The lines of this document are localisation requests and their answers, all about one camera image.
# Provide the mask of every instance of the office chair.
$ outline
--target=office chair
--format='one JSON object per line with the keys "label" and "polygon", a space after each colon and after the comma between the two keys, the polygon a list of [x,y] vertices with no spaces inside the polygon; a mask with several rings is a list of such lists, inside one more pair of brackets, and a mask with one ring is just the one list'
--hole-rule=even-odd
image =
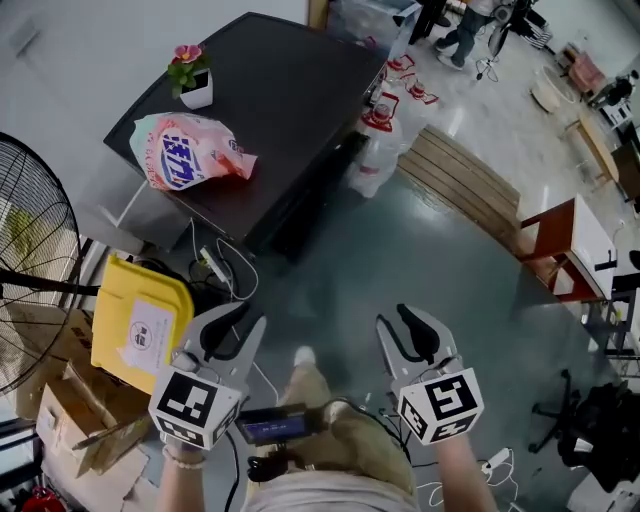
{"label": "office chair", "polygon": [[555,425],[540,443],[529,445],[538,453],[551,439],[558,439],[558,453],[568,467],[585,466],[605,492],[612,492],[622,480],[634,481],[640,474],[640,395],[627,383],[593,387],[580,402],[580,393],[571,389],[568,370],[562,410],[545,412],[539,404],[532,412],[554,418]]}

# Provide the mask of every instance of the wooden board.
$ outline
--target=wooden board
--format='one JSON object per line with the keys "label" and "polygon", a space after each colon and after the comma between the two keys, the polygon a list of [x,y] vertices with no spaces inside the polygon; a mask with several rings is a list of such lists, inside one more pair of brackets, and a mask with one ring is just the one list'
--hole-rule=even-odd
{"label": "wooden board", "polygon": [[450,137],[427,127],[398,168],[514,250],[520,194]]}

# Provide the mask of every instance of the pink flower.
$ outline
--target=pink flower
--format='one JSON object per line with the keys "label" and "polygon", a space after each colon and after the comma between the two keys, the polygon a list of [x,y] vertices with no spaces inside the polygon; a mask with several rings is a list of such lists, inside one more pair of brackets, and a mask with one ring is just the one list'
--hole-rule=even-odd
{"label": "pink flower", "polygon": [[189,46],[182,44],[180,46],[176,46],[173,53],[175,53],[176,57],[180,59],[181,62],[188,64],[202,55],[202,49],[197,44],[190,44]]}

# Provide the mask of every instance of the concrete floor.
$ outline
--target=concrete floor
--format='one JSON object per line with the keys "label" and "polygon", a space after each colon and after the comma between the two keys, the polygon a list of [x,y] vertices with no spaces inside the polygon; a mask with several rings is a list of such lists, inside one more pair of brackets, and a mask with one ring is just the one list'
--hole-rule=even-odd
{"label": "concrete floor", "polygon": [[[615,186],[593,192],[593,166],[583,165],[582,172],[576,168],[586,151],[578,141],[566,144],[558,139],[570,120],[544,114],[529,97],[536,69],[548,62],[544,54],[512,37],[497,68],[500,82],[494,84],[476,83],[473,63],[463,73],[443,67],[426,42],[411,53],[425,72],[428,88],[441,97],[432,124],[522,193],[522,218],[580,192],[611,234],[620,219],[625,220],[616,238],[619,244],[635,243],[635,219]],[[485,53],[481,41],[474,55]],[[215,247],[215,234],[198,225],[197,243]],[[186,233],[177,250],[163,259],[186,271],[191,252]],[[536,456],[528,453],[529,442],[541,438],[550,426],[545,419],[531,417],[531,406],[536,401],[557,405],[562,368],[571,369],[583,391],[612,380],[614,374],[606,362],[588,354],[589,335],[569,309],[491,237],[396,175],[369,201],[340,190],[296,264],[275,254],[257,263],[261,279],[253,303],[269,321],[257,362],[280,394],[295,348],[307,344],[316,350],[318,365],[335,394],[360,403],[369,395],[371,410],[389,408],[389,377],[377,348],[374,321],[383,313],[398,323],[396,304],[415,305],[449,326],[465,364],[476,371],[486,404],[471,434],[478,458],[512,448],[514,478],[520,484],[517,503],[530,512],[563,509],[586,472],[564,467],[553,444]],[[251,282],[250,274],[241,280]],[[249,382],[254,392],[249,407],[274,403],[273,391],[257,372]],[[239,444],[244,467],[246,449]],[[157,485],[158,444],[152,441],[145,449],[152,462],[144,476]],[[429,448],[411,442],[410,449],[414,463],[434,460]],[[435,466],[416,471],[418,483],[438,478]],[[224,501],[232,479],[230,449],[221,441],[206,468],[212,507]],[[509,482],[492,490],[501,503],[513,499]],[[430,488],[420,491],[423,510],[430,508],[430,494]],[[243,496],[244,483],[234,510]],[[501,505],[501,510],[508,508]]]}
{"label": "concrete floor", "polygon": [[[495,67],[499,82],[487,78],[478,82],[476,60],[489,56],[492,27],[478,36],[462,72],[442,65],[433,51],[432,43],[448,30],[436,26],[428,40],[409,49],[427,90],[440,97],[430,124],[463,144],[521,193],[521,219],[582,194],[605,231],[615,236],[618,273],[637,272],[628,259],[629,250],[640,247],[640,222],[632,207],[624,204],[613,182],[596,188],[594,178],[600,170],[579,136],[559,137],[580,111],[591,111],[584,103],[563,102],[551,115],[529,92],[543,66],[559,69],[553,57],[511,33]],[[599,114],[593,115],[603,125],[609,148],[615,149],[617,137],[604,127]]]}
{"label": "concrete floor", "polygon": [[[215,235],[198,225],[197,243],[215,246]],[[191,252],[186,233],[165,260],[185,270]],[[394,176],[369,201],[340,190],[295,265],[272,254],[261,257],[258,268],[260,288],[253,304],[269,325],[257,362],[280,394],[295,348],[307,344],[335,394],[359,403],[371,394],[371,410],[389,408],[389,378],[374,322],[383,313],[397,324],[395,306],[405,302],[448,325],[465,364],[475,369],[486,410],[471,434],[474,449],[484,459],[505,446],[514,450],[520,505],[532,512],[561,509],[585,476],[584,470],[565,468],[553,445],[537,456],[527,452],[528,443],[550,426],[544,419],[532,420],[530,410],[536,401],[556,404],[562,368],[571,369],[583,390],[612,379],[611,369],[587,353],[588,334],[537,278],[475,224],[414,189],[403,176]],[[241,281],[250,283],[250,275]],[[257,372],[250,375],[250,385],[249,407],[273,404],[274,394]],[[152,462],[144,476],[157,485],[158,445],[145,449]],[[410,449],[414,463],[434,460],[431,449],[415,443]],[[436,467],[416,471],[419,483],[437,480]],[[212,506],[226,497],[232,478],[223,440],[206,470]],[[513,498],[512,484],[493,490],[500,499]],[[423,510],[429,508],[430,494],[420,491]]]}

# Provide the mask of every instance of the cardboard box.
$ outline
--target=cardboard box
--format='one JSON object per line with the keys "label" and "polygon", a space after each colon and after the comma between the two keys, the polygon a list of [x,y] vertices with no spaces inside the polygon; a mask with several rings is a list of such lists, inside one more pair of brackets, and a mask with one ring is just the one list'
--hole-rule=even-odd
{"label": "cardboard box", "polygon": [[51,453],[77,478],[86,473],[98,453],[99,444],[71,450],[91,434],[104,430],[98,417],[76,393],[68,380],[49,382],[42,394],[36,432]]}
{"label": "cardboard box", "polygon": [[[65,312],[51,306],[11,303],[6,307],[11,320],[9,332],[14,345],[24,346],[25,350],[41,354],[53,340],[64,321]],[[38,417],[42,392],[47,382],[60,379],[66,368],[66,361],[89,361],[91,358],[91,321],[90,313],[72,310],[69,320],[51,347],[50,354],[38,364],[34,373],[15,391],[9,394],[16,416],[35,420]],[[34,359],[24,354],[29,364]]]}
{"label": "cardboard box", "polygon": [[147,414],[150,397],[138,389],[121,384],[88,363],[71,361],[64,378],[71,382],[105,427],[131,423],[138,418],[135,423],[114,432],[99,443],[100,447],[91,467],[102,474],[148,432],[151,426],[151,418]]}
{"label": "cardboard box", "polygon": [[90,510],[91,512],[119,512],[131,498],[138,502],[145,500],[151,508],[143,511],[155,510],[153,491],[149,485],[144,485],[141,491],[138,483],[149,457],[139,449],[129,451],[117,464],[103,475],[95,471],[87,471],[80,478],[73,478],[69,474],[69,466],[59,455],[53,455],[51,450],[44,447],[42,471],[54,483],[62,497],[69,503],[72,510]]}

